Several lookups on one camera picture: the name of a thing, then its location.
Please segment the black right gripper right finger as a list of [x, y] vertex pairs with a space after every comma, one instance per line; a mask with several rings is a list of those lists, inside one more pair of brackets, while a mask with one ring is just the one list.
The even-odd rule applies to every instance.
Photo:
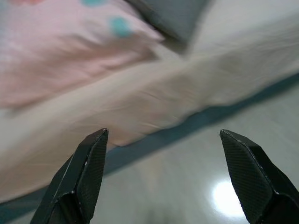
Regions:
[[251, 224], [297, 224], [299, 192], [263, 149], [245, 136], [222, 129], [229, 176]]

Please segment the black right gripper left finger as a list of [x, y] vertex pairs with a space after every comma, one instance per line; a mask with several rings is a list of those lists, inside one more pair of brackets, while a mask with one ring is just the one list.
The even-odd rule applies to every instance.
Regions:
[[80, 142], [52, 178], [32, 224], [88, 224], [98, 200], [107, 152], [108, 129]]

